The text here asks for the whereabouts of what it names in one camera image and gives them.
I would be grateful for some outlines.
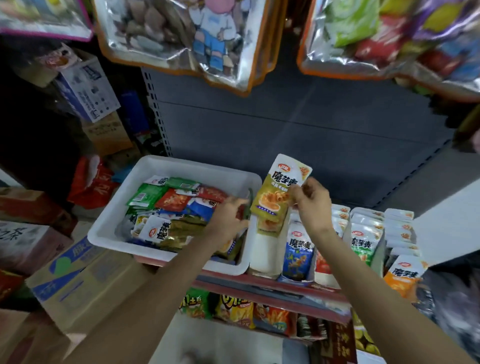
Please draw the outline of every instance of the left hand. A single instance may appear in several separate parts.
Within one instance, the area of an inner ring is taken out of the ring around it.
[[[230,196],[219,204],[203,234],[214,242],[214,248],[220,249],[225,243],[235,238],[237,233],[248,227],[248,220],[238,220],[237,211],[248,199]]]
[[[220,29],[220,31],[218,32],[218,34],[216,35],[216,38],[220,41],[220,42],[223,42],[224,38],[223,38],[223,29]]]

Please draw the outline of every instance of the right hand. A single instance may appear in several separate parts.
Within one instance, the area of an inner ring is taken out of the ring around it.
[[[309,235],[333,230],[332,200],[320,182],[309,177],[302,187],[291,185],[288,194],[298,204],[300,220]]]

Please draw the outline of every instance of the hand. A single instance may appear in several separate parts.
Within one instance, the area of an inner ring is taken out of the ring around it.
[[[236,217],[239,207],[248,202],[249,200],[245,198],[230,196],[216,207],[210,222],[204,229],[204,235],[212,241],[215,251],[248,227],[248,220],[238,220]]]
[[[309,235],[333,230],[330,194],[315,178],[309,177],[302,187],[291,185],[288,194],[298,204],[300,220]]]

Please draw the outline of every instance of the blue snack packet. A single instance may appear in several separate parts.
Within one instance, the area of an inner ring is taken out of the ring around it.
[[[304,226],[292,222],[288,227],[282,275],[296,281],[307,278],[313,258],[313,244]]]
[[[192,198],[188,204],[187,209],[193,211],[195,214],[204,218],[206,221],[210,221],[213,215],[215,207],[218,205],[217,201],[205,200],[203,198]]]

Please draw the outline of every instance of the white plastic bin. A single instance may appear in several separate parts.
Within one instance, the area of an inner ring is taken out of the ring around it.
[[[128,200],[137,191],[138,187],[153,175],[192,179],[239,197],[248,196],[249,188],[256,194],[262,185],[260,176],[250,172],[168,157],[143,157],[137,162],[117,193],[115,193],[91,227],[87,235],[90,243],[120,252],[147,256],[163,261],[169,261],[176,255],[176,253],[172,252],[127,243],[115,234],[116,227],[127,212],[128,207],[126,204]],[[244,273],[250,264],[252,243],[251,239],[245,239],[237,265],[209,260],[205,264],[204,269],[232,276]]]

